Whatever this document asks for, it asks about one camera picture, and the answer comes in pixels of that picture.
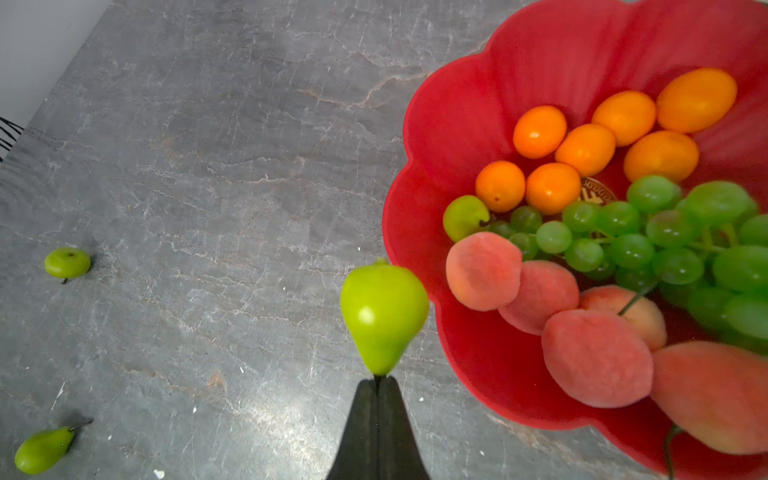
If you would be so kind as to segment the orange cluster top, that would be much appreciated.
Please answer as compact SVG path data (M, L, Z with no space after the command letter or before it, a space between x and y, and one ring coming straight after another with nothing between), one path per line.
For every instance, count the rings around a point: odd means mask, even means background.
M699 158L699 148L691 137L661 130L642 137L629 148L623 170L630 182L659 175L680 184L694 172Z

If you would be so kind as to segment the orange cluster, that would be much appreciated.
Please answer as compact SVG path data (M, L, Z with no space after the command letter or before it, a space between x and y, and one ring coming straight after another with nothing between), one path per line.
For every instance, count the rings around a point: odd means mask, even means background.
M475 194L494 213L516 208L524 199L526 179L522 170L510 161L486 165L475 180Z
M569 132L555 152L555 161L573 167L581 177L591 177L606 168L616 150L614 134L606 127L589 123Z
M691 137L661 130L642 137L629 148L623 170L630 182L659 175L680 184L694 172L699 158L699 148Z

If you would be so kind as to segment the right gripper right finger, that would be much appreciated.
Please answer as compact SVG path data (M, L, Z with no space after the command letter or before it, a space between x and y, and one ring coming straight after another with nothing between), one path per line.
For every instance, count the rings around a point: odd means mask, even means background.
M394 377L377 377L379 479L429 479Z

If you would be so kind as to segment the pink peach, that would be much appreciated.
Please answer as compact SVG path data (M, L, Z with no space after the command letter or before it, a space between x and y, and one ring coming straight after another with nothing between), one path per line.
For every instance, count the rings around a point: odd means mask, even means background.
M576 309L579 299L577 281L569 270L554 262L531 260L522 264L516 298L498 312L517 329L541 335L553 315Z
M767 359L714 342L691 341L652 354L652 400L709 448L732 455L767 451Z
M490 232L454 244L446 257L446 278L454 297L475 311L510 304L519 293L522 253L510 240Z
M541 344L554 381L585 405L620 408L651 392L651 351L617 314L582 309L559 312L546 323Z
M617 285L598 286L581 293L579 307L619 313L634 297L633 291ZM623 318L633 326L652 352L667 344L664 315L653 301L645 297L639 299L623 314Z

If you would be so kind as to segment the red flower-shaped fruit bowl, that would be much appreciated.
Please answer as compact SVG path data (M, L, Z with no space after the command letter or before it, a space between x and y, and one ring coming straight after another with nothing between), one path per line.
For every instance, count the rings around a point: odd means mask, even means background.
M442 217L470 194L480 170L517 157L514 126L527 110L558 107L572 126L625 90L656 96L698 67L732 75L734 107L699 132L701 159L689 186L729 180L767 201L767 9L756 1L539 1L515 13L483 52L429 76L404 119L405 168L382 220L392 263L410 269L436 307L444 353L458 378L501 416L534 428L591 425L617 448L666 472L670 420L650 400L595 409L568 397L549 375L538 337L496 312L458 303L445 276L451 247Z

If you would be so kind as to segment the green fake grape bunch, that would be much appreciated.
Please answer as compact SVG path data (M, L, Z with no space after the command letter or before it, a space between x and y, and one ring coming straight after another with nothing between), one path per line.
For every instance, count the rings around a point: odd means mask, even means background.
M765 249L759 236L767 218L726 182L702 184L689 197L727 207L739 241L724 240L726 226L704 224L677 184L654 175L635 181L624 202L576 201L553 221L524 206L487 228L520 248L526 261L560 256L599 286L633 291L619 313L659 290L721 342L766 354L767 291L746 289L746 260L749 250Z

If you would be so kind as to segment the small orange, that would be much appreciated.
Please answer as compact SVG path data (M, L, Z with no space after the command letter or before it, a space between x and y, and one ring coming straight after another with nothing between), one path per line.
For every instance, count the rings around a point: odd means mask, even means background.
M581 176L573 167L557 162L546 163L528 176L525 198L542 214L554 215L577 201L581 188Z

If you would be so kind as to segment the green pear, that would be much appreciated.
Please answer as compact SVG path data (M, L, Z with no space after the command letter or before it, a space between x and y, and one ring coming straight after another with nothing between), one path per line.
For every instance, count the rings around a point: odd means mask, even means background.
M16 451L16 468L29 475L47 471L67 454L77 432L92 422L93 419L89 419L74 426L44 430L30 436Z

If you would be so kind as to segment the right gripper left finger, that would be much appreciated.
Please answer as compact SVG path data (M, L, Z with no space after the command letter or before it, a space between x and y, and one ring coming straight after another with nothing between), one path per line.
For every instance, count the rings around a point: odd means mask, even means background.
M358 384L327 479L378 478L378 380Z

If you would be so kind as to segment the orange front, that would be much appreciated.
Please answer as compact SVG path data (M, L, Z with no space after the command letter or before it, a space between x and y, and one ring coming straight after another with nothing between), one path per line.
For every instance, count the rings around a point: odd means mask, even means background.
M655 125L656 103L645 93L623 91L605 99L591 122L610 130L616 146L628 146L647 135Z

